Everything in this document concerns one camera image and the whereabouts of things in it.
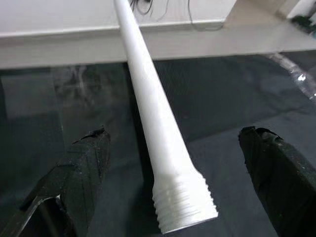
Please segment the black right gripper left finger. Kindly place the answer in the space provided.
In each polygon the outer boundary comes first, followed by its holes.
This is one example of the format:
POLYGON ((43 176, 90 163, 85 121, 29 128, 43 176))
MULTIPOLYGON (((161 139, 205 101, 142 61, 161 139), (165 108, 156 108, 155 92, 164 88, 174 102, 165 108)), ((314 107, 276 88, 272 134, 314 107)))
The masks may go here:
POLYGON ((84 237, 109 165, 111 136, 104 129, 74 141, 30 191, 2 237, 84 237))

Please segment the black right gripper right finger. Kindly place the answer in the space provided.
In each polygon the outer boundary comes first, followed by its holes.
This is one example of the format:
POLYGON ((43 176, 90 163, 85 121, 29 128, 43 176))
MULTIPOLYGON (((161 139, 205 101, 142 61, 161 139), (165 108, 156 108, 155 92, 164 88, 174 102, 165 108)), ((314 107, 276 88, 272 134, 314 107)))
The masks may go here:
POLYGON ((244 127, 238 141, 255 193, 280 237, 316 235, 316 169, 276 133, 244 127))

